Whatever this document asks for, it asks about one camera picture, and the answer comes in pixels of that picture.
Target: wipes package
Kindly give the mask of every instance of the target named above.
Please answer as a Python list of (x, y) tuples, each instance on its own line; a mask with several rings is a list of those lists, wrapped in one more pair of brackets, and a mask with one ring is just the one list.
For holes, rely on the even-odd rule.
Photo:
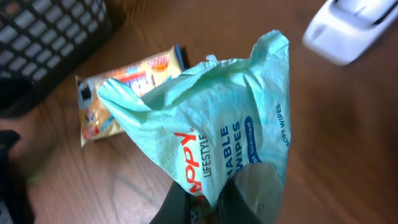
[(273, 175), (258, 178), (281, 192), (291, 137), (289, 41), (274, 30), (248, 59), (208, 60), (142, 98), (114, 79), (98, 96), (145, 155), (212, 207), (246, 164), (266, 163)]

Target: flushable wipes packet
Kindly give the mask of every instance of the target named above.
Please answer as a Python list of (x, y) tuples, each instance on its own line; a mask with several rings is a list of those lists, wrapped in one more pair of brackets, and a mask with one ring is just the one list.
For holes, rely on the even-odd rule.
[(273, 171), (258, 178), (283, 189), (291, 138), (289, 41), (274, 30), (248, 59), (208, 60), (142, 98), (114, 79), (98, 96), (145, 155), (212, 207), (246, 164), (268, 164)]
[(108, 78), (125, 83), (138, 96), (142, 96), (183, 71), (178, 45), (166, 52), (148, 57), (140, 62), (89, 78), (76, 77), (81, 125), (81, 146), (89, 140), (105, 138), (123, 132), (118, 122), (102, 105), (96, 91)]

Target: white plastic object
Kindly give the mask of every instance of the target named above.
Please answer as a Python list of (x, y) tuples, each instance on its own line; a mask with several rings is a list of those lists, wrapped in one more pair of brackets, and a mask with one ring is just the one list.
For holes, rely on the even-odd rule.
[(337, 65), (351, 63), (398, 16), (396, 0), (372, 1), (327, 0), (305, 31), (304, 45)]

